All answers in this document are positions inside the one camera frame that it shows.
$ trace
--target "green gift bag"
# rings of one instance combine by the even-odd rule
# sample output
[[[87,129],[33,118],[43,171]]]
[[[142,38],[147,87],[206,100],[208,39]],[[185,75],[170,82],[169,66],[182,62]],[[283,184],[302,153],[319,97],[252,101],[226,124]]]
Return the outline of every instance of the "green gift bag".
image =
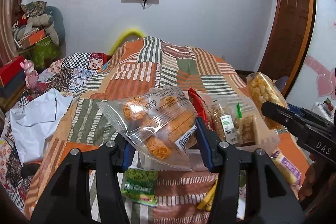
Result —
[[[46,68],[44,60],[54,60],[59,54],[59,48],[51,42],[50,36],[47,36],[32,46],[30,54],[35,69],[41,71]]]

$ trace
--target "wooden door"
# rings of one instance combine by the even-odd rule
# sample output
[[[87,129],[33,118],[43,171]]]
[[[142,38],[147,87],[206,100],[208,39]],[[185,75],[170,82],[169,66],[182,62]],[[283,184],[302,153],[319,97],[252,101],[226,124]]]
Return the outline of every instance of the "wooden door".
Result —
[[[278,0],[273,28],[259,71],[272,80],[290,76],[308,21],[309,0]]]

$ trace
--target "pink toy figure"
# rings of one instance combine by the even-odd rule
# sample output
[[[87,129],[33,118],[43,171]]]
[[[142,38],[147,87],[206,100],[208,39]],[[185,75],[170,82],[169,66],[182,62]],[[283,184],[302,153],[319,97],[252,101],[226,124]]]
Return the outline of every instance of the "pink toy figure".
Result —
[[[25,63],[20,63],[21,68],[23,68],[23,71],[26,75],[26,87],[32,91],[32,93],[35,93],[35,88],[37,85],[37,80],[39,78],[39,74],[34,69],[34,63],[31,60],[26,60]]]

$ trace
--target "bed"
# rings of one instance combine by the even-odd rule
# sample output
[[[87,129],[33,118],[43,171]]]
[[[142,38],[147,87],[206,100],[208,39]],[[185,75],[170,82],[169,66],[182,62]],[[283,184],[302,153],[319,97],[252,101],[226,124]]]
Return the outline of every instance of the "bed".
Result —
[[[42,73],[37,95],[56,88],[73,100],[60,121],[43,161],[34,176],[21,178],[21,165],[6,119],[0,138],[0,182],[15,205],[29,219],[44,187],[74,147],[96,149],[117,132],[108,123],[96,102],[143,94],[152,87],[191,86],[203,93],[249,96],[245,83],[231,65],[201,48],[177,46],[156,37],[129,41],[104,62],[99,53],[76,53],[59,60]],[[24,98],[19,106],[31,98]],[[305,174],[308,163],[289,133],[279,135],[283,153]],[[138,166],[137,154],[133,166]],[[125,200],[131,223],[206,223],[209,213],[196,209],[217,175],[200,172],[159,172],[156,186],[157,208]],[[90,174],[90,199],[93,220],[100,220],[95,186],[95,171]]]

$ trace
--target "white wall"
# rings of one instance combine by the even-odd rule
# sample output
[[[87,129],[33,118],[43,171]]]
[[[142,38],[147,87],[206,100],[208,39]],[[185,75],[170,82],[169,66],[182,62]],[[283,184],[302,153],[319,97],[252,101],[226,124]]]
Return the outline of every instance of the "white wall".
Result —
[[[63,14],[67,55],[108,52],[123,30],[138,27],[146,35],[225,56],[242,70],[254,70],[274,18],[274,0],[159,0],[145,11],[130,0],[44,1]]]
[[[316,0],[314,30],[308,55],[331,71],[336,66],[336,0]],[[316,85],[317,73],[304,64],[287,101],[293,105],[311,109],[315,102],[324,102],[319,97]]]

